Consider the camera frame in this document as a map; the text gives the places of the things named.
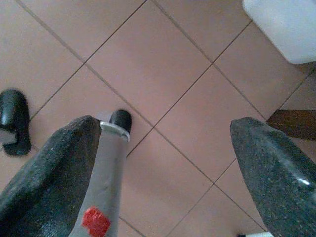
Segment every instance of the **red patch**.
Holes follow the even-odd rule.
[[[110,227],[110,221],[95,206],[85,211],[82,226],[87,228],[92,237],[104,237]]]

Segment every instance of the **black shoe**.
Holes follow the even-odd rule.
[[[31,150],[29,108],[24,95],[15,89],[0,94],[0,129],[16,133],[16,143],[4,144],[8,155],[22,156]]]
[[[110,123],[120,126],[130,133],[132,128],[132,116],[126,110],[116,110],[110,118]]]

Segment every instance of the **white container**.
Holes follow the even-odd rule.
[[[243,0],[243,8],[287,61],[316,61],[316,0]]]

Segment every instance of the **tiled floor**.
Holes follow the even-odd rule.
[[[230,121],[316,108],[309,70],[284,60],[240,0],[2,0],[0,55],[1,90],[27,96],[34,146],[1,151],[0,190],[72,119],[132,113],[119,237],[262,232]],[[315,160],[314,142],[295,142]]]

